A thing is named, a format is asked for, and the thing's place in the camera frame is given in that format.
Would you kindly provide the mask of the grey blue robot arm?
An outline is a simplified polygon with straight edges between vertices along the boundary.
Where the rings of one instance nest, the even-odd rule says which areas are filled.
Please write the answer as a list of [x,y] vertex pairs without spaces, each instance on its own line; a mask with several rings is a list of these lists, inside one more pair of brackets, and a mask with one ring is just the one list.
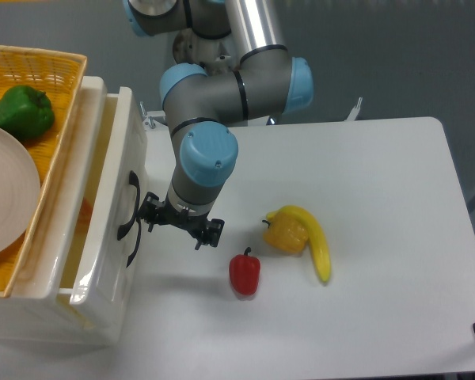
[[212,72],[212,61],[190,54],[161,76],[176,166],[166,198],[138,195],[117,233],[124,238],[133,226],[171,225],[214,247],[224,223],[208,214],[238,157],[229,125],[308,107],[310,66],[289,53],[271,1],[126,1],[123,7],[140,36],[189,31],[202,41],[234,43],[220,58],[220,74]]

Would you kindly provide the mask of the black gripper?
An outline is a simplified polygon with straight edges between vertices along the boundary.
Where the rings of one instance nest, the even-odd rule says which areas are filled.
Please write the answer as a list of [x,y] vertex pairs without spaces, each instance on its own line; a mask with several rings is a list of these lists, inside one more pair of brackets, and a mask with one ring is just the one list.
[[168,200],[161,201],[153,192],[145,195],[137,216],[147,224],[148,232],[156,225],[164,224],[189,232],[196,239],[195,250],[202,245],[217,247],[225,225],[222,219],[208,220],[207,214],[194,215],[187,208],[178,211]]

